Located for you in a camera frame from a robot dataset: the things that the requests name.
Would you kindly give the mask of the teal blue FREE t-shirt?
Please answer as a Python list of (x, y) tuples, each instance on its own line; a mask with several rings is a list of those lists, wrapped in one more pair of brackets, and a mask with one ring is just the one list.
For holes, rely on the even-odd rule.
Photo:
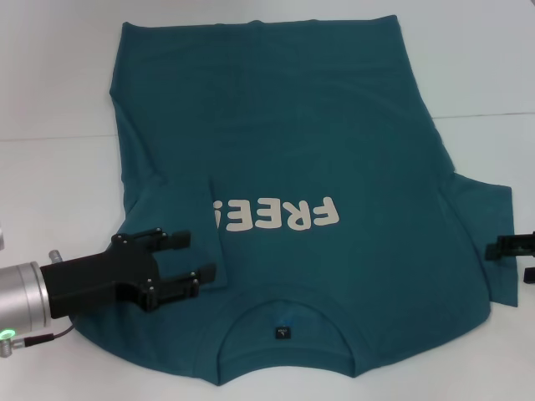
[(199, 297), (78, 316), (145, 368), (222, 385), (297, 366), (350, 377), (439, 347), (517, 305), (512, 191), (457, 174), (398, 20), (125, 23), (110, 87), (122, 230), (188, 230), (165, 276)]

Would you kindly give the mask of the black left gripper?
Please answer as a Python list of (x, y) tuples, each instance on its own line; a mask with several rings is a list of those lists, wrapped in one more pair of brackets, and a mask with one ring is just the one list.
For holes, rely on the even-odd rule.
[(156, 227), (116, 234), (101, 253), (42, 266), (51, 317), (73, 316), (119, 301), (137, 303), (142, 291), (145, 312), (197, 297), (201, 286), (215, 281), (215, 264), (155, 281), (159, 272), (153, 253), (190, 245), (189, 231), (168, 234)]

